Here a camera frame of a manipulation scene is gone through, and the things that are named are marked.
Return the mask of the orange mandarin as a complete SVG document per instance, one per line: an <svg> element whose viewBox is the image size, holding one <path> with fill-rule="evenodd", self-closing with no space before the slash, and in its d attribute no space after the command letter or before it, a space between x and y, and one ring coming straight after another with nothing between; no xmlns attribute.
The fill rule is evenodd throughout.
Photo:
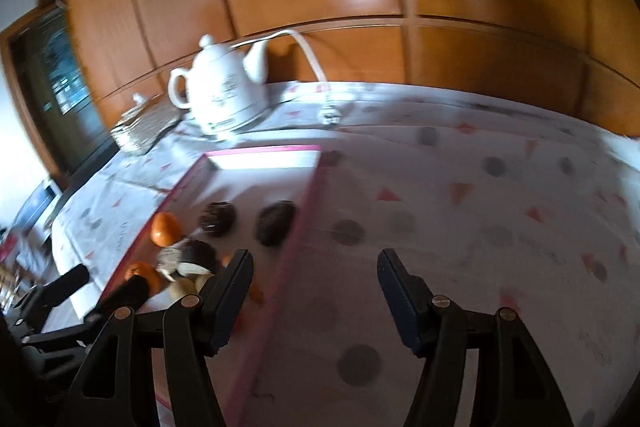
<svg viewBox="0 0 640 427"><path fill-rule="evenodd" d="M152 219L150 239L158 247L169 247L183 239L180 222L171 212L158 212Z"/></svg>
<svg viewBox="0 0 640 427"><path fill-rule="evenodd" d="M163 291L166 287L167 280L152 265L145 261L137 261L131 263L125 272L125 280L131 277L142 277L149 286L149 296L154 297Z"/></svg>

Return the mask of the small yellow potato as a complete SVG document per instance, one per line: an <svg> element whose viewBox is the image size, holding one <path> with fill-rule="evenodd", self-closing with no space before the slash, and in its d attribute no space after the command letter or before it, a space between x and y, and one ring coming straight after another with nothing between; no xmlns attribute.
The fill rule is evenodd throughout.
<svg viewBox="0 0 640 427"><path fill-rule="evenodd" d="M194 277L178 277L168 286L170 298L177 301L186 295L198 294L206 282L211 278L210 274L194 275Z"/></svg>

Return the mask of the dark cut root cylinder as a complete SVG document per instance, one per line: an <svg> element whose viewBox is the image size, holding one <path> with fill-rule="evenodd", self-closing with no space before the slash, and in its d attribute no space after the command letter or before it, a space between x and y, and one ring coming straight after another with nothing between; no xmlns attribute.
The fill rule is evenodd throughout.
<svg viewBox="0 0 640 427"><path fill-rule="evenodd" d="M209 243L187 239L178 246L177 272L182 277L198 277L218 271L217 251Z"/></svg>

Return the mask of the dark round beet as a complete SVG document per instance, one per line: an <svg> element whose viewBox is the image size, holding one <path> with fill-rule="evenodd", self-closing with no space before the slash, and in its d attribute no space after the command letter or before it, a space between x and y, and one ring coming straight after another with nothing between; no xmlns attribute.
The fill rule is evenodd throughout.
<svg viewBox="0 0 640 427"><path fill-rule="evenodd" d="M222 237L234 227L236 210L232 202L210 202L201 213L198 223L208 235Z"/></svg>
<svg viewBox="0 0 640 427"><path fill-rule="evenodd" d="M279 200L260 210L255 239L267 248L279 247L288 236L295 220L297 207L290 200Z"/></svg>

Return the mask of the tan cut root piece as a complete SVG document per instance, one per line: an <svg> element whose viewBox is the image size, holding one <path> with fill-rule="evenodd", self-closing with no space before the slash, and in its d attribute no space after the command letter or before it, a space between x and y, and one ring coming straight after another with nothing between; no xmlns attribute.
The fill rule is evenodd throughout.
<svg viewBox="0 0 640 427"><path fill-rule="evenodd" d="M168 281L180 277L178 265L181 259L181 251L174 246L161 249L156 255L155 270Z"/></svg>

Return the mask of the pink rimmed white tray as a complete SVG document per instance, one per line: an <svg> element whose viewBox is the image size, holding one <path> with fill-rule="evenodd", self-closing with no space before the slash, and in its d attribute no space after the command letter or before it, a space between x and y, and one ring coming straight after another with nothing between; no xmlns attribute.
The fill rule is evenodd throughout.
<svg viewBox="0 0 640 427"><path fill-rule="evenodd" d="M160 210L178 219L184 234L209 243L218 255L231 255L242 248L254 257L254 279L264 294L264 301L245 301L241 329L207 362L224 418L230 426L241 424L294 261L302 251L306 226L314 213L321 155L320 146L299 144L207 152L194 162L160 204ZM279 200L292 202L296 216L282 245L267 248L255 237L258 216ZM231 202L236 210L235 224L221 239L208 236L198 223L210 202Z"/></svg>

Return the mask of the dark glass cabinet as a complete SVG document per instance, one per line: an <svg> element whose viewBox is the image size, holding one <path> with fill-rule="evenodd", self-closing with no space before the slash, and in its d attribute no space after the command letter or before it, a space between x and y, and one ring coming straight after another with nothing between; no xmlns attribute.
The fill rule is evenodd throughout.
<svg viewBox="0 0 640 427"><path fill-rule="evenodd" d="M33 9L1 33L16 113L47 174L62 187L114 144L76 60L64 11Z"/></svg>

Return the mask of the patterned white tablecloth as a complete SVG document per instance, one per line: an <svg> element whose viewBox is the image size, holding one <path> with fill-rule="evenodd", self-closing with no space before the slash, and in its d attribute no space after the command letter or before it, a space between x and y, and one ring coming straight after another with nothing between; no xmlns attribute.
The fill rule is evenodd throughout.
<svg viewBox="0 0 640 427"><path fill-rule="evenodd" d="M399 426L421 362L378 286L385 248L436 294L513 309L578 426L603 426L639 372L639 143L536 107L386 84L290 84L254 129L213 143L184 122L118 154L52 227L58 269L87 265L91 309L146 222L207 152L322 150L314 213L240 426Z"/></svg>

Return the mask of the white ceramic electric kettle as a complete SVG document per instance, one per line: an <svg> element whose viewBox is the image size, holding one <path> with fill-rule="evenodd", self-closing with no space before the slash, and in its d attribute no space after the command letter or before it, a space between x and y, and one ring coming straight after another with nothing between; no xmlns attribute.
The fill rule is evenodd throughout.
<svg viewBox="0 0 640 427"><path fill-rule="evenodd" d="M238 130L265 113L268 75L267 43L254 42L247 53L203 36L189 69L169 74L167 94L172 104L191 113L206 135Z"/></svg>

